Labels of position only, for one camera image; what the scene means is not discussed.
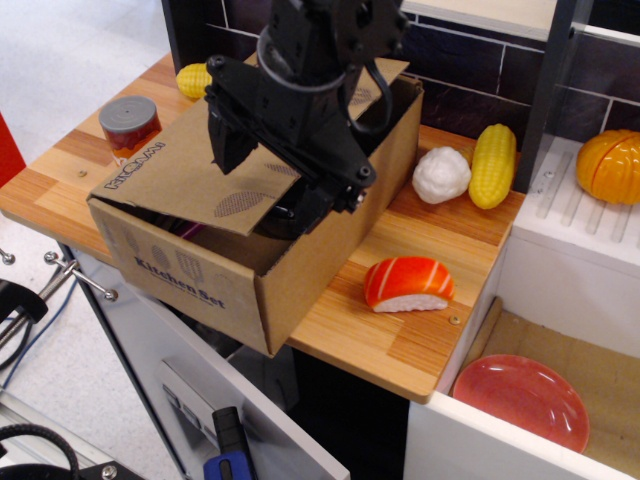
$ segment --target toy corn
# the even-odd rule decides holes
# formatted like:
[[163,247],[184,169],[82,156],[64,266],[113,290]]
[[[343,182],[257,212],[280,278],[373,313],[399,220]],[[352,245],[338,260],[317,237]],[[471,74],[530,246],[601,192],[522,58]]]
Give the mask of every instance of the toy corn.
[[509,194],[516,167],[516,137],[508,127],[487,127],[476,144],[469,196],[482,209],[497,207]]
[[190,98],[202,98],[205,96],[204,87],[211,83],[211,75],[207,72],[205,63],[187,65],[176,76],[178,89],[183,95]]

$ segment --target salmon nigiri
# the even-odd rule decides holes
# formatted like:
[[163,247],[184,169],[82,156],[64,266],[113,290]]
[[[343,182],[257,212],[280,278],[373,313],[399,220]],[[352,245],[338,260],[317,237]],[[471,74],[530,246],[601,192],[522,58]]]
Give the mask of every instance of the salmon nigiri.
[[442,310],[453,299],[449,270],[427,257],[388,258],[367,272],[364,296],[375,312]]

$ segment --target white cauliflower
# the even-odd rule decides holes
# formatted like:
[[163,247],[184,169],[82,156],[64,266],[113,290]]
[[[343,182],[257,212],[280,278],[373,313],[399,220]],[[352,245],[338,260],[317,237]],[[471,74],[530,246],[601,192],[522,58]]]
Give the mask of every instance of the white cauliflower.
[[471,181],[465,158],[451,147],[434,148],[418,162],[413,188],[427,203],[442,203],[462,195]]

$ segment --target red plate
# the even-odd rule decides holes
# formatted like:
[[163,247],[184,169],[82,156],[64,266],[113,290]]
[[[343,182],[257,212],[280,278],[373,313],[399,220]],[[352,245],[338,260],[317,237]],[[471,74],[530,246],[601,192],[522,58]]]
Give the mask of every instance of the red plate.
[[453,397],[552,442],[582,453],[589,417],[569,383],[517,355],[491,355],[471,363],[456,380]]

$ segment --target blue handle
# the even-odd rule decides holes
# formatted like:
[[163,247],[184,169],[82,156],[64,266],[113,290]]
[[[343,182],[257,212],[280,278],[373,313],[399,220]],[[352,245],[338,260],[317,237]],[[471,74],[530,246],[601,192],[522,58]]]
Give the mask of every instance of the blue handle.
[[241,451],[223,453],[204,464],[205,480],[252,480],[246,455]]

